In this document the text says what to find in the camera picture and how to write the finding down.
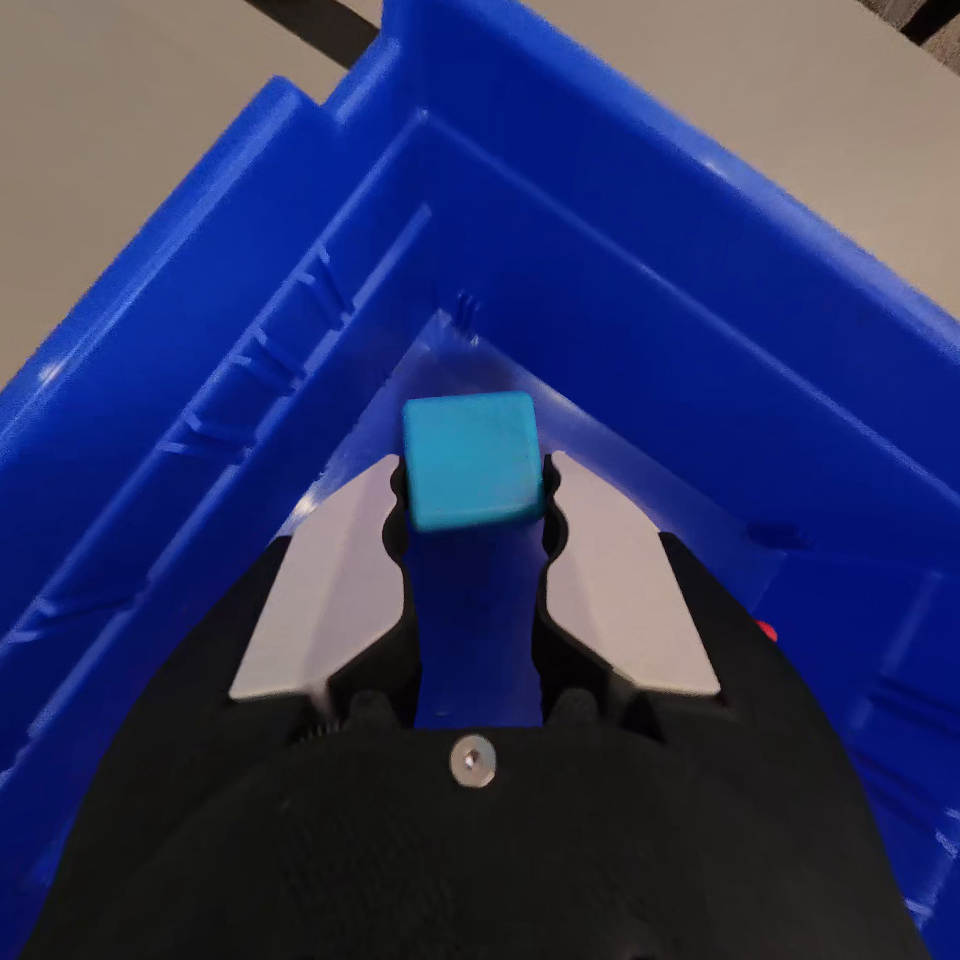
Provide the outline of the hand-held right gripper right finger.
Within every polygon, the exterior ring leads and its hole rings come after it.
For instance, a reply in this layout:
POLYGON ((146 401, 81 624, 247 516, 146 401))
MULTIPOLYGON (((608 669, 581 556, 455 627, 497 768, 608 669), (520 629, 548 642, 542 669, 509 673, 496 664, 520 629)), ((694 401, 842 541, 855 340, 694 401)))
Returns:
POLYGON ((543 720, 570 690, 606 721, 639 721, 649 697, 716 703, 721 683, 657 524, 565 451, 544 460, 544 509, 533 624, 543 720))

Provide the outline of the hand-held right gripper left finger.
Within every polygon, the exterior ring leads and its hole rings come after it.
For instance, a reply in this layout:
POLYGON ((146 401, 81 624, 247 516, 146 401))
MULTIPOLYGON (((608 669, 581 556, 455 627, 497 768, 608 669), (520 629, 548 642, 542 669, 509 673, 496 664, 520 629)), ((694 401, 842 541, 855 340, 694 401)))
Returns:
POLYGON ((296 527, 232 702, 305 697, 322 720, 345 721, 356 695, 375 692, 416 720, 424 668, 405 508, 405 464, 387 455, 296 527))

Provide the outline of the teal magnetic cube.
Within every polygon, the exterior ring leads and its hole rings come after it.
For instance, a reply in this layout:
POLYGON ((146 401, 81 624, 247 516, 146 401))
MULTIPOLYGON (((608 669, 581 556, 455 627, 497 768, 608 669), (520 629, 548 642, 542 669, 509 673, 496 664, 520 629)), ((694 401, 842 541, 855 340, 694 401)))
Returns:
POLYGON ((524 391, 418 398, 402 410, 409 513, 420 534, 539 520, 544 467, 524 391))

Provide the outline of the blue plastic bin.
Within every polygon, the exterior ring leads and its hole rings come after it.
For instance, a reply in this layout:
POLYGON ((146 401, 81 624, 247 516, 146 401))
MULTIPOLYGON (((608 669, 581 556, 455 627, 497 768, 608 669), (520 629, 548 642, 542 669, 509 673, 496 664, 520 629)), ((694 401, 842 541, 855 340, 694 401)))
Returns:
POLYGON ((521 4, 385 7, 2 392, 2 958, 958 958, 957 320, 521 4), (297 527, 497 392, 659 528, 717 702, 544 720, 546 509, 407 476, 415 720, 233 702, 297 527))

